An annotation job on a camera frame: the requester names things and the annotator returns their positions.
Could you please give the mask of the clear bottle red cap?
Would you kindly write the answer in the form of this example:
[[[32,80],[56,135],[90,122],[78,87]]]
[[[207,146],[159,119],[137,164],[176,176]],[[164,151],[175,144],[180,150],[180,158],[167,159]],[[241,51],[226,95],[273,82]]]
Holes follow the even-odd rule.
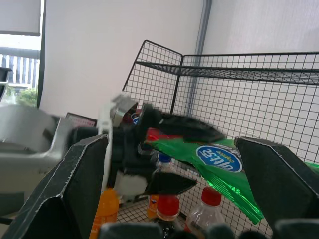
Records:
[[[201,201],[186,217],[184,230],[199,239],[205,239],[208,228],[223,224],[225,220],[220,211],[222,195],[212,187],[202,190]]]

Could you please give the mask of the dark cola bottle red cap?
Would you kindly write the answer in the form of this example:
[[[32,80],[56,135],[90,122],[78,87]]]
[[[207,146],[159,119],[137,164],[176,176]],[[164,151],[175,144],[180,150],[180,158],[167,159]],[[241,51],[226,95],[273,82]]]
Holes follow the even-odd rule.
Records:
[[[162,238],[169,239],[172,234],[181,231],[178,221],[179,198],[175,195],[160,195],[157,204],[157,216],[153,220],[162,230]]]

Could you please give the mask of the large orange soda bottle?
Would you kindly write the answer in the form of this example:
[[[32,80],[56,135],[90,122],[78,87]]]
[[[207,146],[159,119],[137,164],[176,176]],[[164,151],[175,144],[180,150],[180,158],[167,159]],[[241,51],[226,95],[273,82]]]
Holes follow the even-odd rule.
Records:
[[[119,199],[114,189],[106,189],[100,196],[97,212],[89,239],[97,239],[99,229],[104,223],[115,223],[119,210]]]

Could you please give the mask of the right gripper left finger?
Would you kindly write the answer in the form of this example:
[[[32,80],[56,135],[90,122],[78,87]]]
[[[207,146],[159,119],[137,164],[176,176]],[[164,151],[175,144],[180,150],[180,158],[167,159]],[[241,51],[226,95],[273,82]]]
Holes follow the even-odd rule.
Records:
[[[1,239],[88,239],[98,207],[109,138],[72,145],[40,181]]]

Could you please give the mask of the clear bottle blue cap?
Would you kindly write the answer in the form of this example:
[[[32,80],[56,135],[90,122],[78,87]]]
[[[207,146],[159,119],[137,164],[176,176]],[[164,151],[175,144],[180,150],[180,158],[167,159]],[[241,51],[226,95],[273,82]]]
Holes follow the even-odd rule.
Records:
[[[160,153],[156,162],[156,172],[176,173],[172,158]]]

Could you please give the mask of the grey window blind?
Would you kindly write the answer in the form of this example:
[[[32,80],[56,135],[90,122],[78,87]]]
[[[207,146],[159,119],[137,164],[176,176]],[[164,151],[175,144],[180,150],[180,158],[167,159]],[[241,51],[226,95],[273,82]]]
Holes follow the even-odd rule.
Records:
[[[41,0],[0,0],[0,34],[39,36]]]

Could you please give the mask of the small orange soda bottle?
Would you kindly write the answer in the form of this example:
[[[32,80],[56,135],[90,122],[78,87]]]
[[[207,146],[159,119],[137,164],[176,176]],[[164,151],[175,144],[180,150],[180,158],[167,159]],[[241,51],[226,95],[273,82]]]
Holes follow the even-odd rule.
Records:
[[[157,216],[157,205],[159,198],[159,195],[148,196],[147,217],[150,220],[156,218]]]

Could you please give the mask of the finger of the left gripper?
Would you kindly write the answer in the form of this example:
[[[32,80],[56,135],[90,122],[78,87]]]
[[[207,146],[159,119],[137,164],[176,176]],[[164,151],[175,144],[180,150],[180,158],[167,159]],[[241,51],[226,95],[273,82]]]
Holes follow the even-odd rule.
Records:
[[[159,129],[166,135],[182,136],[187,142],[214,143],[226,136],[213,125],[195,118],[163,114]]]
[[[179,195],[196,186],[197,181],[175,173],[157,172],[148,183],[146,195]]]

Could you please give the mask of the green snack bag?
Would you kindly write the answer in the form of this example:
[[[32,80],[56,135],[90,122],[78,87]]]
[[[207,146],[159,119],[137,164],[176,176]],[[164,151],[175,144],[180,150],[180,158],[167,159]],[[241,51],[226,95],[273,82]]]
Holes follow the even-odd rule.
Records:
[[[305,162],[305,164],[317,175],[319,175],[319,164],[311,164],[308,162]]]
[[[182,136],[165,135],[158,129],[149,128],[146,143],[175,160],[191,164],[212,188],[232,201],[252,223],[257,224],[264,218],[233,139],[213,143],[187,141]]]

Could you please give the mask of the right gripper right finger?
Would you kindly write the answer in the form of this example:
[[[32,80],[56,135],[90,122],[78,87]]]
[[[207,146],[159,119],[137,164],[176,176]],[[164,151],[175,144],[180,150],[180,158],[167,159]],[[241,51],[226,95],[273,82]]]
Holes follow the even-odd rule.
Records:
[[[286,146],[235,139],[253,197],[271,229],[280,220],[319,219],[319,175]]]

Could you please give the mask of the dark-framed monitor screen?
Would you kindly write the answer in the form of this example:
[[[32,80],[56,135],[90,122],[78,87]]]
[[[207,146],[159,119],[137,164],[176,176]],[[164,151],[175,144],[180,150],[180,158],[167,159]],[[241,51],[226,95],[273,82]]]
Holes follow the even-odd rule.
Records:
[[[96,127],[97,120],[68,112],[66,118],[72,122],[74,127]]]

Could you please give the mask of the blue and red soda can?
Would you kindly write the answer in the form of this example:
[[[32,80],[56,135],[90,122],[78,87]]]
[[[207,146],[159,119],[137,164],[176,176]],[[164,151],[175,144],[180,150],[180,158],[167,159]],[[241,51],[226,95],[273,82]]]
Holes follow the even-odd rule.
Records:
[[[131,119],[132,119],[132,123],[134,125],[137,125],[139,118],[140,118],[140,114],[141,114],[142,110],[141,109],[136,109],[135,112],[133,112],[131,114]]]

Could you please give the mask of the dark window frame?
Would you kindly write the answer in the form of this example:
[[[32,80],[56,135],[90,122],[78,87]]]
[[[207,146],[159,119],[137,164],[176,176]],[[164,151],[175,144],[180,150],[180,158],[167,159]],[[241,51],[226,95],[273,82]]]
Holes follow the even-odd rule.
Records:
[[[42,97],[43,86],[44,86],[44,74],[45,74],[46,5],[47,5],[47,0],[43,0],[41,49],[40,49],[39,79],[38,79],[38,93],[37,93],[38,108],[40,108],[41,97]]]

